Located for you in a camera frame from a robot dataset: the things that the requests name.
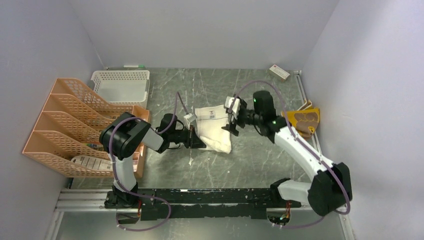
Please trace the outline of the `white terry towel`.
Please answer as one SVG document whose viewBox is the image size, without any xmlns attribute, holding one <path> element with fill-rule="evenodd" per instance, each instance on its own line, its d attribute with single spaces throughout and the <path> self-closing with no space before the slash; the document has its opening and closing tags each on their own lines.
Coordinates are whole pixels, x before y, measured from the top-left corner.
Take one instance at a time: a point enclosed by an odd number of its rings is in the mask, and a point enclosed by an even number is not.
<svg viewBox="0 0 424 240">
<path fill-rule="evenodd" d="M 224 105 L 195 109 L 196 134 L 206 145 L 205 151 L 229 154 L 232 150 L 230 132 L 222 129 L 229 123 Z"/>
</svg>

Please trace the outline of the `yellow grey patterned towel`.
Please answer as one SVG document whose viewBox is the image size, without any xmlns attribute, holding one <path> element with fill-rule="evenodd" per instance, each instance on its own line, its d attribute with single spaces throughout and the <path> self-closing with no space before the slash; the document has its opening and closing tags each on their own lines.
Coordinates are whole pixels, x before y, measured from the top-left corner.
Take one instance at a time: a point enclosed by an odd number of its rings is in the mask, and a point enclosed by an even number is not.
<svg viewBox="0 0 424 240">
<path fill-rule="evenodd" d="M 320 109 L 314 107 L 309 99 L 305 99 L 297 110 L 287 111 L 286 114 L 282 111 L 281 116 L 287 117 L 290 125 L 306 140 L 315 134 L 321 119 Z"/>
</svg>

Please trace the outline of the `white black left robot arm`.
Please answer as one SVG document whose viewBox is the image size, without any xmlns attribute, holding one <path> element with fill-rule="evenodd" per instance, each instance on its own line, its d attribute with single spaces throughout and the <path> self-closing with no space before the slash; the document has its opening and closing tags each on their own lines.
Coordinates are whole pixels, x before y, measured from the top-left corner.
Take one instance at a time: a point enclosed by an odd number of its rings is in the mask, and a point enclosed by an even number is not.
<svg viewBox="0 0 424 240">
<path fill-rule="evenodd" d="M 132 157 L 140 145 L 157 153 L 163 153 L 170 144 L 183 144 L 187 149 L 205 149 L 207 145 L 197 136 L 194 126 L 183 126 L 174 114 L 163 116 L 160 125 L 151 124 L 129 112 L 122 113 L 99 136 L 99 142 L 108 153 L 112 163 L 114 182 L 112 192 L 126 208 L 134 207 L 139 200 L 138 183 L 133 169 Z"/>
</svg>

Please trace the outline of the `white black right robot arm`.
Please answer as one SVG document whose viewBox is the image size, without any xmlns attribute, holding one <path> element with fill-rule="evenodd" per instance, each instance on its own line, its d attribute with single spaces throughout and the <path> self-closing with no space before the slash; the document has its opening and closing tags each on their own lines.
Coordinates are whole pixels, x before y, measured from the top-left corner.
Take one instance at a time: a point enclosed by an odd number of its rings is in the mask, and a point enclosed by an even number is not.
<svg viewBox="0 0 424 240">
<path fill-rule="evenodd" d="M 238 96 L 228 96 L 224 109 L 229 123 L 224 130 L 238 136 L 237 127 L 254 126 L 261 136 L 287 152 L 305 171 L 310 183 L 283 178 L 270 186 L 270 202 L 282 207 L 288 201 L 307 203 L 319 216 L 346 206 L 353 199 L 350 170 L 346 164 L 334 163 L 314 149 L 287 120 L 277 113 L 269 91 L 253 94 L 253 108 Z"/>
</svg>

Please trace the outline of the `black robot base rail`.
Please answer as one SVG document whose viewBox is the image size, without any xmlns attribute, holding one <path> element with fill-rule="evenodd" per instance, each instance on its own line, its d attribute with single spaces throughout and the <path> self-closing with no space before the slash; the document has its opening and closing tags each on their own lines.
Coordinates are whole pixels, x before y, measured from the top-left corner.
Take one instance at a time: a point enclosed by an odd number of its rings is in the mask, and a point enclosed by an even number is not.
<svg viewBox="0 0 424 240">
<path fill-rule="evenodd" d="M 127 204 L 109 191 L 104 208 L 140 213 L 140 221 L 182 218 L 250 217 L 268 219 L 268 210 L 299 208 L 301 203 L 283 200 L 270 188 L 140 188 L 136 201 Z"/>
</svg>

